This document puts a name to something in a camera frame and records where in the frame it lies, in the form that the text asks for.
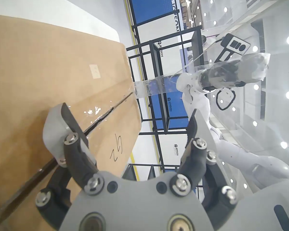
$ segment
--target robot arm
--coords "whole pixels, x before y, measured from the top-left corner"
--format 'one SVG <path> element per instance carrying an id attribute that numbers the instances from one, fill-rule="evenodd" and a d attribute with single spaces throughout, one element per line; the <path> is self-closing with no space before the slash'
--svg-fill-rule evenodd
<path id="1" fill-rule="evenodd" d="M 246 61 L 254 62 L 254 64 L 261 64 L 264 60 L 257 58 L 256 61 L 250 60 L 250 55 L 243 55 L 241 61 L 243 63 L 238 67 L 238 71 L 242 68 L 246 68 Z M 230 67 L 232 62 L 228 62 L 226 67 Z M 198 71 L 195 74 L 182 73 L 177 80 L 177 89 L 182 94 L 182 101 L 188 117 L 191 117 L 192 111 L 198 109 L 215 141 L 217 147 L 217 153 L 219 157 L 226 163 L 239 169 L 242 174 L 250 178 L 255 185 L 263 189 L 272 184 L 289 179 L 289 166 L 278 158 L 272 156 L 259 156 L 253 153 L 247 152 L 241 147 L 232 144 L 228 141 L 220 139 L 219 132 L 211 126 L 209 123 L 210 115 L 210 103 L 205 94 L 214 91 L 213 88 L 230 86 L 233 84 L 231 81 L 224 80 L 225 78 L 233 78 L 236 82 L 244 80 L 244 82 L 250 82 L 247 76 L 241 78 L 233 77 L 229 74 L 230 71 L 221 69 L 221 65 L 213 65 L 208 70 Z"/>

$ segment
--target cardboard box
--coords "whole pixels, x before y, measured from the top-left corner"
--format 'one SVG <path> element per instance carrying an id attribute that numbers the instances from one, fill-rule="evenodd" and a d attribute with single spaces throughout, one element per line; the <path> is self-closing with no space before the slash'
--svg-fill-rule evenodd
<path id="1" fill-rule="evenodd" d="M 66 102 L 85 130 L 133 90 L 123 44 L 0 16 L 0 208 L 52 158 L 42 141 L 51 107 Z M 132 94 L 90 135 L 98 165 L 120 175 L 140 128 Z M 111 163 L 116 136 L 123 152 Z"/>

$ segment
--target black metal frame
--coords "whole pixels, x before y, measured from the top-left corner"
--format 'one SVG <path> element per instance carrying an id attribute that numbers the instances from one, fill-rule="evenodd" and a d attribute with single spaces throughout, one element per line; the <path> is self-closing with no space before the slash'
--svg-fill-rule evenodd
<path id="1" fill-rule="evenodd" d="M 128 47 L 126 50 L 127 51 L 138 50 L 138 54 L 128 57 L 129 64 L 130 64 L 130 67 L 131 67 L 131 73 L 132 73 L 133 81 L 135 81 L 134 73 L 133 73 L 132 66 L 131 66 L 131 59 L 133 59 L 133 58 L 140 57 L 140 63 L 141 63 L 142 72 L 143 72 L 143 80 L 147 80 L 148 77 L 147 77 L 147 72 L 146 72 L 146 68 L 145 68 L 144 55 L 151 54 L 152 63 L 153 63 L 153 69 L 154 69 L 154 75 L 157 77 L 157 76 L 163 75 L 163 69 L 162 69 L 162 64 L 161 64 L 161 56 L 160 56 L 160 51 L 161 50 L 182 45 L 183 59 L 184 59 L 184 64 L 186 65 L 186 58 L 185 58 L 185 53 L 184 53 L 184 44 L 190 43 L 190 42 L 194 42 L 194 39 L 196 38 L 198 47 L 195 47 L 195 48 L 197 49 L 197 53 L 199 53 L 199 54 L 203 53 L 203 47 L 202 47 L 202 42 L 201 42 L 201 29 L 202 29 L 202 26 L 196 26 L 196 27 L 192 27 L 192 28 L 189 28 L 189 29 L 186 29 L 186 30 L 182 30 L 181 29 L 181 25 L 180 25 L 179 17 L 177 17 L 178 25 L 179 25 L 179 31 L 178 32 L 175 32 L 175 33 L 163 36 L 163 37 L 156 38 L 154 40 L 150 40 L 150 41 L 141 43 L 140 38 L 139 38 L 139 33 L 138 33 L 138 26 L 146 24 L 148 22 L 152 22 L 154 20 L 157 20 L 157 19 L 160 19 L 160 18 L 163 18 L 163 17 L 166 17 L 166 16 L 169 16 L 171 14 L 175 14 L 175 15 L 178 16 L 179 9 L 178 9 L 178 6 L 177 6 L 177 1 L 174 0 L 174 3 L 175 3 L 175 10 L 174 11 L 166 13 L 166 14 L 163 14 L 163 15 L 155 17 L 155 18 L 152 18 L 150 20 L 146 20 L 146 21 L 141 22 L 141 23 L 136 23 L 135 12 L 134 12 L 134 9 L 133 9 L 132 0 L 129 0 L 131 16 L 132 16 L 133 23 L 134 23 L 133 25 L 131 25 L 131 27 L 132 27 L 132 30 L 133 30 L 134 37 L 136 38 L 137 44 L 134 45 L 134 46 Z M 189 33 L 189 32 L 194 32 L 193 38 L 191 40 L 183 41 L 182 35 L 186 34 L 186 33 Z M 161 48 L 159 48 L 159 47 L 157 47 L 155 45 L 156 42 L 159 42 L 159 41 L 162 41 L 162 40 L 166 40 L 166 39 L 170 39 L 170 38 L 173 38 L 173 37 L 176 37 L 176 36 L 180 36 L 181 42 L 175 43 L 175 44 L 172 44 L 172 45 L 168 45 L 168 46 L 164 46 L 164 47 L 161 47 Z M 142 52 L 142 48 L 144 46 L 147 46 L 147 45 L 149 45 L 150 51 Z M 204 64 L 203 63 L 203 55 L 200 57 L 199 61 L 200 61 L 201 64 Z M 141 109 L 140 109 L 139 100 L 138 100 L 138 105 L 139 105 L 140 114 L 141 114 L 141 121 L 142 122 L 151 121 L 153 123 L 152 132 L 140 132 L 139 135 L 154 135 L 155 136 L 155 140 L 156 140 L 157 148 L 158 148 L 158 152 L 159 152 L 159 162 L 161 164 L 161 170 L 163 172 L 165 172 L 166 165 L 164 165 L 164 161 L 163 161 L 163 157 L 162 157 L 161 145 L 160 145 L 160 141 L 159 141 L 159 135 L 186 134 L 186 131 L 173 131 L 173 130 L 179 130 L 179 129 L 185 129 L 185 128 L 171 128 L 170 129 L 169 128 L 169 124 L 170 124 L 170 120 L 171 119 L 182 119 L 182 118 L 188 118 L 188 117 L 187 116 L 170 117 L 169 110 L 168 110 L 167 96 L 166 96 L 166 93 L 163 93 L 163 94 L 158 94 L 158 99 L 159 99 L 159 104 L 160 104 L 160 107 L 161 107 L 161 116 L 162 116 L 162 118 L 155 118 L 151 96 L 149 96 L 148 99 L 149 99 L 149 108 L 150 108 L 151 116 L 152 116 L 151 119 L 143 119 L 143 116 L 142 116 L 142 113 L 141 113 Z M 159 120 L 161 120 L 163 122 L 163 128 L 162 129 L 158 129 L 157 128 L 156 121 L 159 121 Z"/>

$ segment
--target plastic wrap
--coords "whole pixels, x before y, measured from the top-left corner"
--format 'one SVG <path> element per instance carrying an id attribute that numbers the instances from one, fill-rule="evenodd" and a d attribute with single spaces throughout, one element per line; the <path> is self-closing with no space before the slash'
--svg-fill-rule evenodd
<path id="1" fill-rule="evenodd" d="M 211 64 L 200 65 L 196 66 L 194 69 L 195 71 L 200 71 L 208 69 L 211 66 Z M 158 76 L 153 79 L 134 82 L 136 97 L 140 99 L 156 94 L 177 91 L 176 81 L 181 74 L 182 73 L 171 76 Z"/>
<path id="2" fill-rule="evenodd" d="M 244 83 L 263 80 L 270 60 L 270 54 L 257 53 L 243 55 L 240 59 L 194 67 L 193 78 L 199 80 L 203 88 L 236 87 Z M 137 98 L 177 91 L 176 81 L 182 73 L 172 76 L 158 76 L 150 80 L 135 82 Z"/>

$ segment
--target white humanoid robot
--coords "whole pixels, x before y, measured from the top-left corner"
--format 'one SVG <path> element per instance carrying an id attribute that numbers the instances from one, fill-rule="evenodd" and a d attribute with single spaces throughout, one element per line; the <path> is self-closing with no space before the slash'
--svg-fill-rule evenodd
<path id="1" fill-rule="evenodd" d="M 216 143 L 219 158 L 239 169 L 259 189 L 289 179 L 289 166 L 278 158 L 258 156 L 221 139 L 221 133 L 209 123 L 210 103 L 205 94 L 223 87 L 257 82 L 266 72 L 269 56 L 266 53 L 248 54 L 240 60 L 215 63 L 210 69 L 195 74 L 182 73 L 176 83 L 177 89 L 183 93 L 182 101 L 189 119 L 194 109 L 201 112 Z"/>

